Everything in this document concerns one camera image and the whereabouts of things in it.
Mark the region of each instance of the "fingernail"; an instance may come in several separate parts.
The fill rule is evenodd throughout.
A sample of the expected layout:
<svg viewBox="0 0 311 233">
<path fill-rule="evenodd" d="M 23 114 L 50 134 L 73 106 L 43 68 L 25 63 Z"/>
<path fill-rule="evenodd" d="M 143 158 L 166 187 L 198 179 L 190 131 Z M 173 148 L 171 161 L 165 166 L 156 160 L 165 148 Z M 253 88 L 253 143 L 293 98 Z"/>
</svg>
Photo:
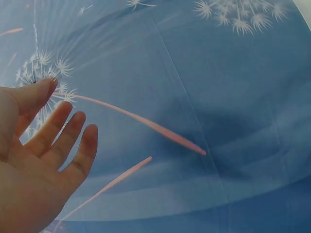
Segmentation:
<svg viewBox="0 0 311 233">
<path fill-rule="evenodd" d="M 50 98 L 58 84 L 58 81 L 56 78 L 44 78 L 38 81 L 36 84 L 40 85 L 40 96 L 42 98 Z"/>
<path fill-rule="evenodd" d="M 48 93 L 49 98 L 53 94 L 53 92 L 55 91 L 57 85 L 58 85 L 58 79 L 56 77 L 51 78 L 51 85 L 50 85 L 49 93 Z"/>
</svg>

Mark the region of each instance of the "palm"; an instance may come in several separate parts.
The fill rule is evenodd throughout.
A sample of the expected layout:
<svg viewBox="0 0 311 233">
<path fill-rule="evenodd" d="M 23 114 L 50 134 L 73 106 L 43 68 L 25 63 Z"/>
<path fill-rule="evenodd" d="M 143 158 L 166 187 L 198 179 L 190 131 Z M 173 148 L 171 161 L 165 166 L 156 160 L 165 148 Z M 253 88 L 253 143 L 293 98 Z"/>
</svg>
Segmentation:
<svg viewBox="0 0 311 233">
<path fill-rule="evenodd" d="M 51 119 L 25 145 L 18 138 L 32 117 L 19 118 L 8 159 L 0 162 L 0 177 L 5 177 L 0 186 L 0 199 L 11 197 L 5 204 L 0 202 L 0 210 L 4 210 L 3 213 L 0 211 L 0 218 L 6 222 L 19 221 L 25 229 L 31 229 L 29 232 L 44 229 L 87 177 L 97 149 L 95 126 L 86 128 L 76 157 L 67 168 L 58 171 L 85 121 L 83 113 L 76 113 L 54 142 L 71 110 L 70 103 L 60 104 Z M 20 224 L 9 226 L 4 232 L 18 232 Z"/>
</svg>

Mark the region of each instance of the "dandelion seed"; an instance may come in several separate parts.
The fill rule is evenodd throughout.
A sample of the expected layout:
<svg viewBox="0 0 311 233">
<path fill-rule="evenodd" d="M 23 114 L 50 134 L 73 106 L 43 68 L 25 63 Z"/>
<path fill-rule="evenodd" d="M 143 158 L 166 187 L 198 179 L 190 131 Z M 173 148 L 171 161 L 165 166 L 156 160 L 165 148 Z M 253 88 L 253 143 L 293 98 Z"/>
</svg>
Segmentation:
<svg viewBox="0 0 311 233">
<path fill-rule="evenodd" d="M 271 21 L 268 20 L 268 17 L 263 14 L 256 14 L 251 19 L 252 24 L 255 29 L 258 29 L 262 32 L 262 29 L 266 29 L 267 26 L 272 26 Z"/>
<path fill-rule="evenodd" d="M 197 7 L 194 11 L 199 12 L 199 16 L 208 19 L 212 15 L 212 9 L 206 1 L 200 0 L 195 2 Z"/>
<path fill-rule="evenodd" d="M 263 12 L 267 13 L 271 9 L 271 4 L 266 1 L 263 1 L 261 7 L 262 7 Z"/>
<path fill-rule="evenodd" d="M 155 7 L 156 5 L 152 5 L 152 4 L 145 4 L 145 3 L 141 3 L 140 0 L 129 0 L 127 1 L 128 5 L 130 7 L 134 7 L 133 10 L 136 9 L 137 5 L 143 5 L 143 6 L 150 6 L 150 7 Z"/>
<path fill-rule="evenodd" d="M 68 83 L 66 82 L 61 82 L 59 87 L 55 89 L 55 91 L 59 93 L 65 93 L 68 89 Z"/>
<path fill-rule="evenodd" d="M 284 18 L 287 18 L 285 7 L 280 3 L 274 4 L 272 16 L 276 19 L 276 21 L 283 21 Z"/>
<path fill-rule="evenodd" d="M 237 18 L 233 19 L 233 30 L 236 30 L 238 35 L 240 35 L 240 32 L 242 32 L 243 35 L 245 33 L 253 34 L 252 27 L 246 21 L 243 21 L 243 20 L 240 20 L 240 19 L 237 19 Z"/>
<path fill-rule="evenodd" d="M 63 76 L 69 76 L 69 71 L 73 70 L 73 68 L 70 68 L 68 60 L 63 61 L 62 57 L 56 59 L 55 65 Z"/>
<path fill-rule="evenodd" d="M 242 18 L 248 18 L 249 17 L 249 15 L 250 15 L 250 12 L 249 11 L 247 11 L 247 10 L 241 10 L 241 17 Z"/>
<path fill-rule="evenodd" d="M 86 10 L 88 10 L 89 8 L 91 8 L 93 6 L 93 4 L 92 5 L 90 5 L 90 6 L 88 6 L 88 7 L 81 7 L 80 8 L 80 10 L 79 10 L 79 12 L 78 12 L 78 15 L 79 16 L 82 16 L 83 14 L 84 14 L 84 12 L 86 11 Z"/>
<path fill-rule="evenodd" d="M 36 71 L 40 69 L 39 64 L 37 62 L 34 63 L 33 70 Z"/>
<path fill-rule="evenodd" d="M 219 22 L 218 26 L 226 25 L 228 26 L 230 20 L 223 14 L 217 13 L 215 19 Z"/>
<path fill-rule="evenodd" d="M 16 78 L 15 78 L 15 81 L 17 82 L 17 81 L 19 81 L 21 79 L 21 70 L 20 70 L 20 68 L 17 70 L 17 72 L 16 72 Z"/>
<path fill-rule="evenodd" d="M 37 58 L 37 55 L 34 53 L 33 55 L 31 55 L 31 57 L 30 57 L 30 59 L 29 59 L 29 61 L 30 61 L 30 63 L 31 62 L 34 62 L 34 60 Z"/>
<path fill-rule="evenodd" d="M 39 53 L 39 63 L 41 65 L 47 65 L 49 62 L 50 62 L 50 59 L 51 59 L 52 55 L 50 52 L 47 52 L 47 51 L 41 51 Z"/>
<path fill-rule="evenodd" d="M 24 69 L 24 70 L 27 70 L 27 65 L 28 65 L 28 61 L 26 61 L 26 62 L 23 64 L 23 69 Z"/>
</svg>

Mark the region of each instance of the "blue umbrella fabric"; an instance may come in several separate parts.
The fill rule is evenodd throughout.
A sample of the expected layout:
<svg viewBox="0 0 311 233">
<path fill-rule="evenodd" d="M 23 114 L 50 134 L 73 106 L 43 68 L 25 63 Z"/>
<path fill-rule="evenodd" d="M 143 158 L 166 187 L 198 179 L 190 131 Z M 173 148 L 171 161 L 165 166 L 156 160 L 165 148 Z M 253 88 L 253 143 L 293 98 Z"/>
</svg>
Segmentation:
<svg viewBox="0 0 311 233">
<path fill-rule="evenodd" d="M 0 84 L 99 127 L 46 233 L 308 233 L 311 3 L 1 0 Z M 63 169 L 73 158 L 71 151 Z"/>
</svg>

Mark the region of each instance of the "hand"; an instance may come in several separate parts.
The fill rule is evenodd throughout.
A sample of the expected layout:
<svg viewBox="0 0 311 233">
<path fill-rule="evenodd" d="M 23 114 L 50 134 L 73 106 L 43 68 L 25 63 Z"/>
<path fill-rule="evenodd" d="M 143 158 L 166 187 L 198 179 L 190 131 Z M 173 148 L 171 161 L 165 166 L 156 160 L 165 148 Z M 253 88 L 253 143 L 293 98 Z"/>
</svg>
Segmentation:
<svg viewBox="0 0 311 233">
<path fill-rule="evenodd" d="M 58 171 L 86 119 L 84 113 L 75 113 L 54 142 L 72 110 L 69 102 L 61 103 L 34 137 L 21 144 L 20 136 L 56 86 L 56 79 L 42 79 L 19 89 L 0 87 L 1 233 L 37 233 L 47 227 L 86 179 L 95 159 L 98 131 L 89 125 L 73 161 Z"/>
</svg>

